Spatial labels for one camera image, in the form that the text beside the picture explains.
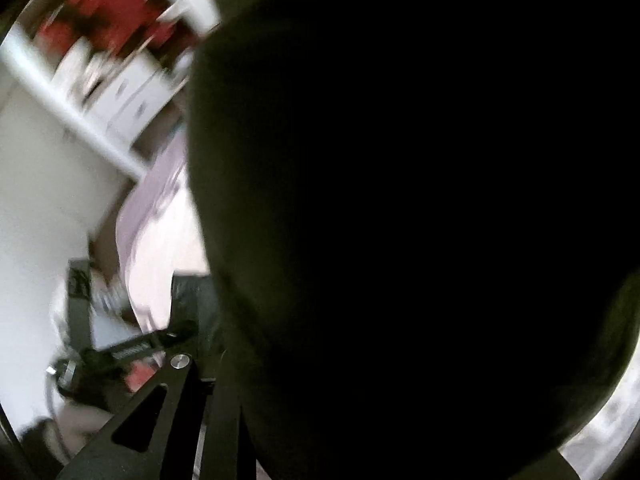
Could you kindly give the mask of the black leather jacket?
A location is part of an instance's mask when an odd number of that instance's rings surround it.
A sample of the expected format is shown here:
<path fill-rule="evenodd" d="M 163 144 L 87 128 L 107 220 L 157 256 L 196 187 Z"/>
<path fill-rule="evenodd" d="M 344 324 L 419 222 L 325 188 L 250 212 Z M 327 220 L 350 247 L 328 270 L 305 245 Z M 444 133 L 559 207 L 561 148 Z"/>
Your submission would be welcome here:
<path fill-rule="evenodd" d="M 275 479 L 509 479 L 639 336 L 639 0 L 215 0 L 189 174 Z"/>

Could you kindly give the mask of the red clothes in wardrobe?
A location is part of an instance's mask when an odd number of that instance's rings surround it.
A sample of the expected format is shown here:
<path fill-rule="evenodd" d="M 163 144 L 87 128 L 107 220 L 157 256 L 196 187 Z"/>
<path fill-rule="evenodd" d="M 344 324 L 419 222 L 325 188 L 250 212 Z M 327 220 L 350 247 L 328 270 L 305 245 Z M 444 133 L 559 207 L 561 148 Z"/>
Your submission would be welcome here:
<path fill-rule="evenodd" d="M 126 58 L 148 48 L 161 63 L 170 64 L 198 43 L 181 18 L 163 21 L 168 0 L 63 0 L 38 25 L 35 38 L 49 53 L 66 55 L 78 40 L 93 50 Z"/>

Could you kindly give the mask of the floral grey white bedspread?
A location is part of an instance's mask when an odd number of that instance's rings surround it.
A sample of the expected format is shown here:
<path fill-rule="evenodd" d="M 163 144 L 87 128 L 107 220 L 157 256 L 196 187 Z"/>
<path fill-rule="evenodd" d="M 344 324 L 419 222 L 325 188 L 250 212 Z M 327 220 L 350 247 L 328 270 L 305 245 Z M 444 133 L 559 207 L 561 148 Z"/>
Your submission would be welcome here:
<path fill-rule="evenodd" d="M 119 276 L 142 330 L 169 324 L 176 275 L 207 275 L 200 220 L 179 129 L 128 194 L 115 226 Z"/>

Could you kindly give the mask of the white wardrobe with shelves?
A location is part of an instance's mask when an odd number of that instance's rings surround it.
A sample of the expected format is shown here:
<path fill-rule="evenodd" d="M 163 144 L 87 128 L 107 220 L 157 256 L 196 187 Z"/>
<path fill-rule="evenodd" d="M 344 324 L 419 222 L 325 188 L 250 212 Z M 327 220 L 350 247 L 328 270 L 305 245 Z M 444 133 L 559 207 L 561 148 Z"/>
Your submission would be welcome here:
<path fill-rule="evenodd" d="M 219 22 L 214 0 L 168 1 L 169 9 L 160 18 L 163 21 L 181 18 L 196 33 L 198 43 Z M 9 8 L 6 12 L 8 24 L 3 27 L 2 62 L 48 112 L 93 151 L 131 179 L 140 180 L 149 170 L 148 162 L 134 148 L 140 136 L 131 148 L 109 138 L 94 120 L 87 117 L 87 101 L 103 81 L 113 77 L 122 64 L 142 51 L 148 52 L 174 78 L 186 77 L 187 84 L 196 45 L 183 51 L 170 64 L 161 63 L 150 49 L 142 47 L 126 58 L 116 58 L 107 52 L 93 50 L 85 39 L 78 40 L 66 55 L 49 53 L 35 38 L 36 29 L 62 2 L 18 0 L 15 6 Z M 157 116 L 166 107 L 180 102 L 186 84 Z"/>

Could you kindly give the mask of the white drawer unit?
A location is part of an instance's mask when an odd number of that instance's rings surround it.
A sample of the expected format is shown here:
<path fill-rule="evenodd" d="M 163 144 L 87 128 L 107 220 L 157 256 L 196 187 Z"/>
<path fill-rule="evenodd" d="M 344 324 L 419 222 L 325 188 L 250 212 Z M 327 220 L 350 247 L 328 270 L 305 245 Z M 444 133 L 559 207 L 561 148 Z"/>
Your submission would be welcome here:
<path fill-rule="evenodd" d="M 120 66 L 90 96 L 86 115 L 117 143 L 131 148 L 157 114 L 186 84 L 142 51 Z"/>

